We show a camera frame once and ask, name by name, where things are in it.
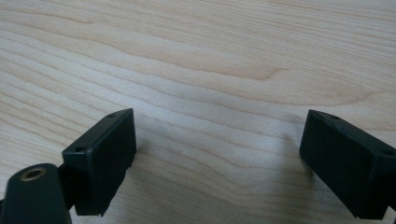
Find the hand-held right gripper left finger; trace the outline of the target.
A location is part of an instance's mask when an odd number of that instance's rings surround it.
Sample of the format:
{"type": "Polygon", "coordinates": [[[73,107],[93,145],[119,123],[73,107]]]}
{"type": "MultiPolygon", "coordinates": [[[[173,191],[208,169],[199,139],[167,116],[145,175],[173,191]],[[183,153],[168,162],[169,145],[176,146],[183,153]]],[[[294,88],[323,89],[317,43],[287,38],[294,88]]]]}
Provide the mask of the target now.
{"type": "Polygon", "coordinates": [[[136,153],[134,111],[111,113],[63,152],[58,168],[66,206],[101,216],[110,206],[136,153]]]}

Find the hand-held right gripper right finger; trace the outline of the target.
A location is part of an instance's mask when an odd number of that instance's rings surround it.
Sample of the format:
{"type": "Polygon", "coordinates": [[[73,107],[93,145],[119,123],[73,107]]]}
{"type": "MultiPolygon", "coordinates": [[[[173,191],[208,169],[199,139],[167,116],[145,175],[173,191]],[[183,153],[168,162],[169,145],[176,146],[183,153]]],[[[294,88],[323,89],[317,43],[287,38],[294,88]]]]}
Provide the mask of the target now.
{"type": "Polygon", "coordinates": [[[396,211],[396,148],[334,115],[310,110],[300,156],[354,217],[396,211]]]}

